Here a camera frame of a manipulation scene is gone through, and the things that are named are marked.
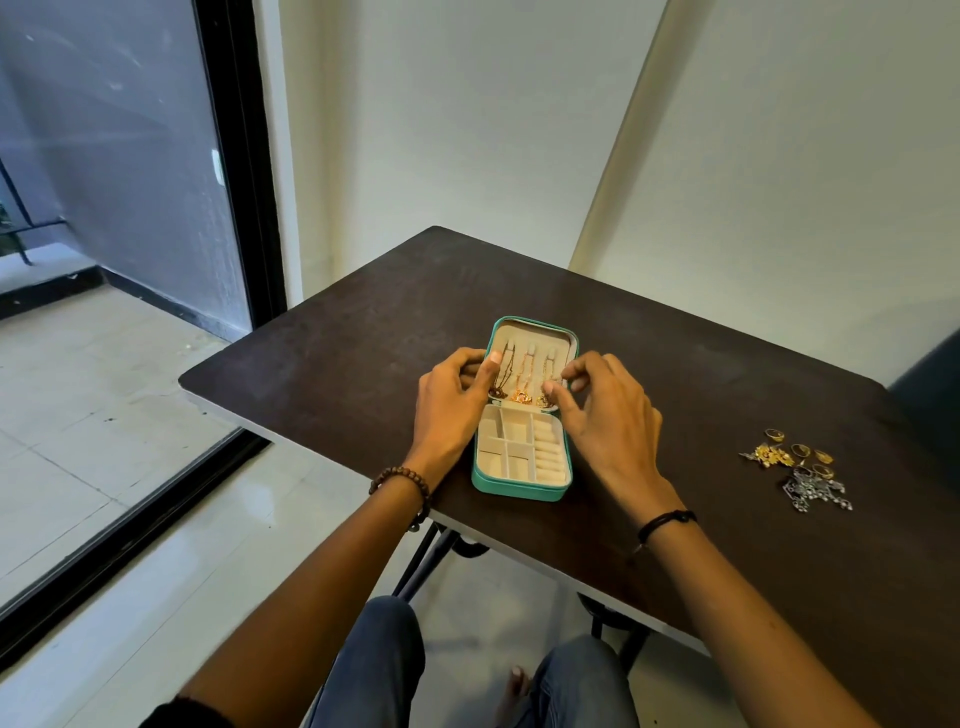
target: jewelry box compartment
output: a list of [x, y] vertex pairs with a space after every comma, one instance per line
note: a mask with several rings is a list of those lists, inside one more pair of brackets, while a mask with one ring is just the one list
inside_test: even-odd
[[477, 428], [476, 468], [487, 477], [565, 488], [564, 428], [550, 415], [488, 404]]
[[543, 383], [560, 383], [560, 372], [577, 356], [579, 342], [572, 331], [507, 316], [497, 322], [491, 352], [502, 352], [500, 374], [491, 397], [504, 404], [552, 412], [557, 409], [543, 393]]

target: white wall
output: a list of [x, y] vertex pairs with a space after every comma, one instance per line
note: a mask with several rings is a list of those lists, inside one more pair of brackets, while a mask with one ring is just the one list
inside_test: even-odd
[[324, 108], [327, 4], [255, 0], [287, 304], [333, 281]]
[[574, 270], [888, 384], [960, 326], [960, 4], [672, 0]]
[[259, 0], [288, 278], [432, 225], [565, 266], [664, 2]]

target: jeans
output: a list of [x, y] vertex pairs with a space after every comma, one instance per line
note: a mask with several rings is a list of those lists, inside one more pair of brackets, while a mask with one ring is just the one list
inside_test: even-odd
[[[410, 605], [394, 596], [371, 599], [350, 630], [307, 724], [406, 728], [423, 665], [423, 637]], [[583, 635], [543, 658], [530, 694], [519, 701], [504, 728], [638, 725], [627, 676], [613, 650]]]

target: bare foot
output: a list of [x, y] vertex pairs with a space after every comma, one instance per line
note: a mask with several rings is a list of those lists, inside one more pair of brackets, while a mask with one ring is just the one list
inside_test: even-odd
[[495, 725], [497, 728], [510, 718], [516, 704], [528, 692], [530, 692], [530, 677], [523, 671], [523, 667], [516, 665], [510, 670], [510, 678], [503, 689], [503, 697], [500, 698], [500, 704], [496, 707]]

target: jewelry pile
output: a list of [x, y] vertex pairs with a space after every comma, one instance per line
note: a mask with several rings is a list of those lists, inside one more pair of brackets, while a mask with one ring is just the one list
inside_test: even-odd
[[[847, 493], [847, 487], [835, 479], [836, 473], [829, 467], [833, 462], [831, 455], [800, 443], [791, 445], [789, 450], [782, 449], [781, 443], [786, 439], [786, 435], [778, 429], [766, 429], [763, 434], [771, 440], [772, 445], [760, 443], [753, 452], [741, 452], [740, 455], [748, 460], [754, 460], [764, 469], [772, 465], [783, 465], [792, 469], [793, 472], [781, 488], [797, 511], [800, 513], [809, 511], [810, 502], [813, 500], [830, 501], [844, 510], [853, 510], [850, 501], [841, 497]], [[806, 458], [811, 454], [820, 462], [808, 468], [805, 465]]]
[[[540, 377], [540, 384], [532, 386], [534, 382], [534, 360], [537, 357], [537, 344], [531, 341], [527, 345], [527, 351], [520, 359], [519, 372], [514, 374], [514, 360], [516, 359], [516, 342], [510, 339], [503, 347], [503, 362], [500, 366], [500, 375], [493, 383], [490, 389], [491, 397], [498, 400], [515, 401], [518, 404], [535, 404], [540, 409], [550, 406], [550, 401], [543, 392], [543, 384], [554, 379], [554, 369], [557, 363], [557, 350], [550, 348], [545, 359], [543, 359], [543, 372]], [[510, 391], [510, 383], [516, 380], [513, 392]], [[536, 392], [540, 389], [540, 394], [534, 398], [531, 391]]]

